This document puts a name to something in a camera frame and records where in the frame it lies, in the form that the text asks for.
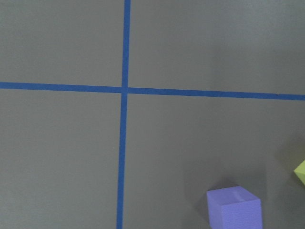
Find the purple foam block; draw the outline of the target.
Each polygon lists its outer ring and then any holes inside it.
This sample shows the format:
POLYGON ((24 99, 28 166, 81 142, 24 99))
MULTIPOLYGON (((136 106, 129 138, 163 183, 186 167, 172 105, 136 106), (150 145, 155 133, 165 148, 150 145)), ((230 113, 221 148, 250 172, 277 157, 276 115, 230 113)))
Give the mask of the purple foam block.
POLYGON ((213 229, 262 229, 261 200, 241 186, 207 191, 209 225, 213 229))

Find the yellow foam block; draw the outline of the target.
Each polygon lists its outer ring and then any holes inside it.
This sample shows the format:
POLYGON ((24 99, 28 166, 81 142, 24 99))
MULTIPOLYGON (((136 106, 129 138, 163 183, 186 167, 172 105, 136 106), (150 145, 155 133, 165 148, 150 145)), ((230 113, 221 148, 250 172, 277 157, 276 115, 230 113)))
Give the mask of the yellow foam block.
POLYGON ((305 161, 298 165, 298 167, 294 170, 294 173, 302 184, 305 185, 305 161))

